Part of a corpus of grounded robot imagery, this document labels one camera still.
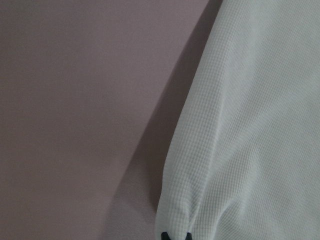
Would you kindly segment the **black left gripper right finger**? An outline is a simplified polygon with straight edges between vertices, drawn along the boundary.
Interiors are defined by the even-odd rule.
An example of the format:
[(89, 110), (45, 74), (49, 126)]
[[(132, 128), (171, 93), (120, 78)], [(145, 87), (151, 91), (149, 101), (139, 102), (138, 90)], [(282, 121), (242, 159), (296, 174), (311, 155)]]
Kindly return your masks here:
[(192, 234), (190, 232), (186, 234), (185, 240), (193, 240)]

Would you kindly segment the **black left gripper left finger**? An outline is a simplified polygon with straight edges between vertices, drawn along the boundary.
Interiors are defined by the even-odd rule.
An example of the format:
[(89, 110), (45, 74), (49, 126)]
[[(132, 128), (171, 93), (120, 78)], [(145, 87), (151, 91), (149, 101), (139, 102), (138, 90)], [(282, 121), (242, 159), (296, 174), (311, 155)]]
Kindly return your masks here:
[(171, 240), (168, 232), (165, 231), (161, 233), (161, 240)]

